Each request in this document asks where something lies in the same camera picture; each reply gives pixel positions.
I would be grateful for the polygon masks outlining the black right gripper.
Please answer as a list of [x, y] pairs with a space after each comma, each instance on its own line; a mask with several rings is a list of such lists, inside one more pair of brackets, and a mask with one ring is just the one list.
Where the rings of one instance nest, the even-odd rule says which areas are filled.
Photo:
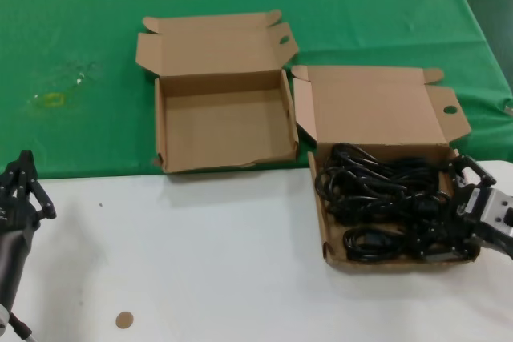
[[[478, 177], [469, 183], [463, 174], [470, 168]], [[426, 231], [416, 236], [416, 256], [424, 262], [463, 262], [474, 260], [479, 248], [465, 239], [479, 237], [480, 211], [475, 211], [482, 187], [493, 187], [496, 179], [472, 157], [459, 155], [447, 164], [454, 195], [450, 204], [451, 234], [446, 231]]]

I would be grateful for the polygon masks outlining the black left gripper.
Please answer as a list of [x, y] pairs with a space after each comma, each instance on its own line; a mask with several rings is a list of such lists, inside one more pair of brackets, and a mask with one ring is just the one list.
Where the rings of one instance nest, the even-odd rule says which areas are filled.
[[[24, 191], [13, 195], [21, 174]], [[41, 206], [39, 211], [31, 204], [30, 195]], [[40, 226], [38, 219], [55, 218], [54, 204], [38, 181], [33, 153], [23, 150], [1, 173], [1, 238], [21, 236], [32, 239]]]

